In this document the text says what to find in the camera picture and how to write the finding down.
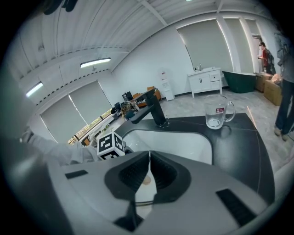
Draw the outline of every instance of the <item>cardboard box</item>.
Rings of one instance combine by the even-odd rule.
[[[274,105],[281,105],[282,101],[282,90],[281,87],[274,84],[271,80],[265,81],[265,89],[263,93],[264,97],[267,98]]]
[[[255,89],[263,92],[264,87],[265,87],[265,81],[271,80],[273,75],[268,74],[268,73],[257,73],[256,77],[257,77],[257,80],[256,80],[256,84],[255,84]]]

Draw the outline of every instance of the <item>gray floor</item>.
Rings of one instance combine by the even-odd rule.
[[[176,97],[173,101],[161,101],[161,107],[167,118],[202,116],[205,115],[204,98],[207,95],[217,94],[216,92],[204,92],[192,95]],[[293,141],[289,139],[284,142],[281,137],[274,134],[274,125],[277,117],[278,106],[268,101],[262,93],[258,91],[237,94],[228,90],[223,90],[225,95],[232,101],[236,108],[236,113],[245,112],[256,124],[269,154],[273,172],[275,173],[282,166],[290,162],[290,151]]]

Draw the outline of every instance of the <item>cabinet drawer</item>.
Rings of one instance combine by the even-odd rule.
[[[221,79],[221,76],[220,76],[219,72],[211,73],[209,76],[210,76],[210,81],[211,82],[219,81]]]
[[[220,82],[219,81],[210,82],[210,86],[212,89],[220,89]]]

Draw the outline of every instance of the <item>glass mug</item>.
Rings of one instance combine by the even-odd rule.
[[[206,125],[211,129],[219,129],[224,122],[231,121],[236,114],[233,102],[223,95],[209,95],[204,99]],[[227,107],[232,105],[234,113],[226,118]]]

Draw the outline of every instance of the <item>green tub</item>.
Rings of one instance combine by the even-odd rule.
[[[256,74],[254,73],[234,73],[222,71],[230,90],[236,93],[246,93],[254,91]]]

